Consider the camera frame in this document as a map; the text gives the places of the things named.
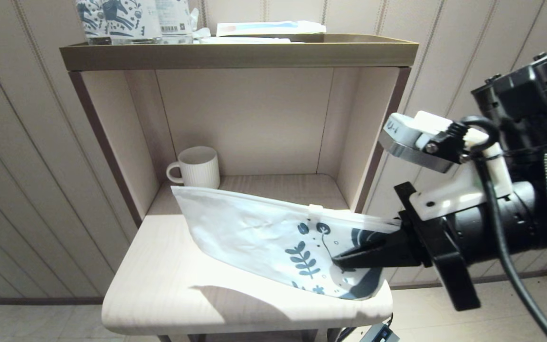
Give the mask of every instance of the black cable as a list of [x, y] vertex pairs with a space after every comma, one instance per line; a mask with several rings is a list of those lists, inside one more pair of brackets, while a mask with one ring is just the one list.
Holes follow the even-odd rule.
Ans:
[[482, 182], [484, 194], [487, 198], [486, 208], [489, 212], [490, 224], [493, 226], [493, 231], [495, 233], [495, 243], [497, 244], [497, 249], [499, 251], [501, 266], [503, 266], [510, 283], [519, 295], [520, 300], [523, 302], [536, 323], [538, 323], [543, 333], [547, 336], [547, 318], [544, 316], [543, 312], [541, 312], [541, 309], [533, 300], [533, 297], [529, 294], [525, 284], [523, 284], [523, 281], [520, 279], [516, 268], [514, 268], [512, 259], [510, 258], [510, 251], [508, 249], [508, 244], [506, 243], [506, 236], [501, 223], [500, 208], [497, 204], [497, 195], [495, 195], [495, 188], [493, 186], [493, 182], [491, 181], [491, 175], [489, 174], [487, 163], [484, 158], [475, 158], [474, 164], [476, 165], [476, 170]]
[[341, 331], [339, 334], [339, 337], [337, 337], [337, 342], [343, 342], [347, 336], [349, 336], [350, 333], [353, 333], [355, 331], [356, 327], [349, 327], [345, 328]]
[[391, 326], [391, 321], [393, 321], [393, 320], [394, 320], [394, 313], [392, 312], [392, 313], [391, 313], [391, 316], [389, 317], [389, 321], [386, 323], [386, 325], [387, 325], [388, 327], [390, 327], [390, 326]]

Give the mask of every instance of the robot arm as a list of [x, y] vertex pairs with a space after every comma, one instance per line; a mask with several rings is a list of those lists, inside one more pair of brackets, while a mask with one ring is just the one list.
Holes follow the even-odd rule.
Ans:
[[[390, 116], [379, 138], [390, 154], [456, 173], [420, 192], [409, 182], [395, 186], [401, 229], [338, 255], [338, 266], [435, 266], [455, 309], [467, 310], [480, 307], [467, 267], [501, 257], [495, 219], [510, 253], [547, 247], [547, 55], [534, 60], [472, 92], [484, 117], [454, 123], [426, 112]], [[484, 169], [498, 214], [481, 181]]]

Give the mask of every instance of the white table surface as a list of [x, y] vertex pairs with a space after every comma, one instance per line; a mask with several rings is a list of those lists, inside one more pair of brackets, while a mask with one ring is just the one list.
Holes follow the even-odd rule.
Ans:
[[[321, 191], [322, 181], [329, 182], [297, 179], [303, 184], [293, 188], [302, 196], [310, 193], [306, 184]], [[165, 214], [165, 208], [178, 210], [173, 202], [164, 184], [104, 299], [102, 321], [109, 330], [176, 335], [325, 329], [370, 325], [391, 315], [386, 281], [371, 299], [350, 301], [280, 284], [205, 255], [184, 217]]]

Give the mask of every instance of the screw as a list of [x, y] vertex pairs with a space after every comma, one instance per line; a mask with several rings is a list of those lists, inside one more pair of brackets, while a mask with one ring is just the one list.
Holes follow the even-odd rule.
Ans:
[[462, 154], [460, 156], [460, 163], [462, 163], [462, 164], [465, 164], [465, 163], [469, 162], [470, 160], [472, 160], [472, 159], [470, 158], [470, 156], [468, 154]]
[[545, 56], [547, 56], [547, 52], [543, 51], [543, 52], [540, 52], [537, 56], [533, 57], [533, 60], [537, 61], [544, 58]]
[[484, 80], [484, 83], [485, 84], [490, 84], [491, 82], [493, 82], [494, 80], [497, 80], [497, 78], [500, 78], [501, 77], [501, 74], [495, 74], [489, 78], [487, 78], [486, 80]]
[[433, 142], [430, 142], [425, 146], [425, 151], [427, 153], [436, 153], [438, 152], [438, 145], [436, 145]]

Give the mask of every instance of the printed leaf pattern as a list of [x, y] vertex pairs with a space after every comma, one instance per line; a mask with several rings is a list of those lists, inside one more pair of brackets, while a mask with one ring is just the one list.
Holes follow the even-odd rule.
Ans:
[[318, 232], [321, 232], [322, 234], [325, 234], [325, 235], [330, 234], [330, 227], [328, 227], [326, 223], [321, 223], [321, 222], [317, 223], [315, 225], [315, 229]]
[[299, 232], [303, 235], [308, 234], [308, 232], [310, 232], [310, 228], [308, 228], [308, 225], [306, 225], [305, 223], [301, 223], [300, 225], [297, 226], [297, 228], [299, 229]]
[[299, 285], [297, 285], [297, 283], [296, 283], [296, 282], [294, 282], [294, 281], [291, 281], [291, 283], [292, 283], [292, 285], [293, 285], [294, 287], [296, 287], [296, 288], [300, 288], [301, 290], [305, 290], [305, 286], [301, 286], [301, 287], [299, 287]]
[[324, 288], [322, 286], [316, 285], [315, 288], [313, 288], [313, 292], [316, 292], [319, 295], [323, 295]]
[[301, 241], [293, 249], [285, 249], [284, 251], [290, 255], [299, 255], [299, 257], [291, 256], [291, 261], [296, 263], [295, 267], [297, 269], [302, 270], [302, 271], [299, 271], [300, 275], [310, 276], [311, 279], [313, 279], [313, 274], [318, 273], [320, 269], [319, 268], [312, 269], [312, 267], [314, 267], [316, 264], [316, 260], [314, 258], [310, 260], [310, 256], [311, 256], [310, 251], [305, 251], [305, 253], [302, 253], [304, 249], [305, 249], [305, 242]]

